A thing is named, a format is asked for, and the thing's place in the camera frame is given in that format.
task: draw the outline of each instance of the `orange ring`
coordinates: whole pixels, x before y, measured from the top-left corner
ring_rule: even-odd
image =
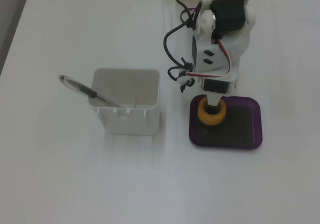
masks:
[[[218,125],[219,123],[221,123],[226,116],[226,112],[227,112],[227,106],[226,103],[220,99],[219,101],[219,106],[220,106],[220,111],[217,114],[209,114],[206,112],[206,107],[208,105],[208,98],[205,97],[203,98],[198,106],[198,117],[199,119],[206,125],[209,126],[214,126],[214,125]]]

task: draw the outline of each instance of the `purple tray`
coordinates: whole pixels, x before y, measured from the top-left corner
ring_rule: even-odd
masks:
[[[205,95],[196,96],[190,104],[189,137],[200,147],[255,149],[262,143],[259,104],[248,97],[223,97],[226,104],[224,121],[207,126],[198,118],[198,105]]]

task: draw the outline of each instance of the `white surface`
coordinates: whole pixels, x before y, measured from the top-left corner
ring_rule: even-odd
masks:
[[[197,87],[179,94],[162,47],[173,1],[27,0],[0,76],[0,223],[319,223],[320,0],[253,1],[237,93],[259,102],[263,144],[245,152],[189,141]],[[191,60],[188,34],[175,57]],[[158,136],[105,134],[58,80],[99,67],[159,70]]]
[[[93,78],[92,89],[120,105],[119,108],[106,107],[97,99],[88,98],[109,133],[154,135],[159,132],[158,71],[99,68]]]

